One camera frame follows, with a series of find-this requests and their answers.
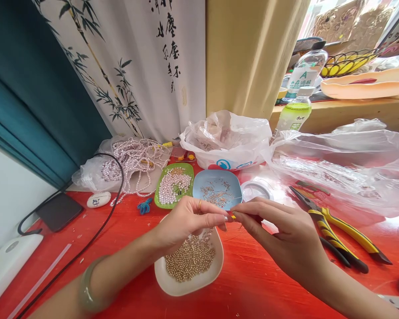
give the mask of wire basket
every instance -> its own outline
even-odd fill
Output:
[[[321,71],[323,78],[334,78],[352,73],[378,56],[378,49],[349,51],[329,57]]]

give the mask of blue dish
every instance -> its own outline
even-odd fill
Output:
[[[209,195],[225,191],[230,194],[224,195],[224,198],[227,199],[226,204],[223,207],[220,206],[224,210],[230,210],[231,207],[243,201],[243,192],[238,178],[229,171],[204,170],[199,172],[194,179],[192,195],[195,198],[207,200],[207,196],[204,196],[204,192],[201,190],[202,187],[213,189],[208,191]]]

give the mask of white stick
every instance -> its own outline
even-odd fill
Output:
[[[50,265],[49,269],[46,270],[46,272],[41,276],[39,281],[34,285],[33,288],[27,293],[27,295],[22,299],[22,301],[19,303],[18,306],[12,311],[12,313],[8,316],[8,319],[13,319],[16,314],[22,309],[24,304],[28,301],[28,299],[31,298],[31,296],[34,294],[34,292],[38,289],[38,287],[41,285],[41,283],[46,279],[46,277],[51,273],[53,268],[57,265],[57,263],[62,259],[63,255],[68,251],[68,249],[71,247],[71,244],[68,244],[63,251],[59,254],[59,256],[55,259],[55,261]]]

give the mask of hand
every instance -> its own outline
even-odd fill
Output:
[[[203,228],[215,226],[226,231],[225,222],[231,221],[233,219],[223,209],[204,200],[200,207],[199,199],[184,196],[152,232],[161,255],[165,256],[175,252],[190,234],[200,235]]]
[[[331,268],[313,221],[303,210],[256,197],[231,208],[251,236],[270,254],[276,264],[301,285],[323,278]],[[275,224],[279,233],[270,234],[249,215],[259,215]]]

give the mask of plastic water bottle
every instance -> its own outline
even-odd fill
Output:
[[[304,122],[312,112],[312,103],[309,97],[315,90],[314,86],[303,86],[297,92],[297,97],[288,103],[279,115],[279,121],[274,130],[272,141],[277,137],[279,131],[299,131]]]
[[[325,41],[315,42],[312,45],[312,50],[298,60],[288,80],[288,92],[282,99],[283,101],[290,102],[297,96],[297,92],[301,87],[315,84],[317,77],[328,60],[328,53],[322,49],[325,43]]]

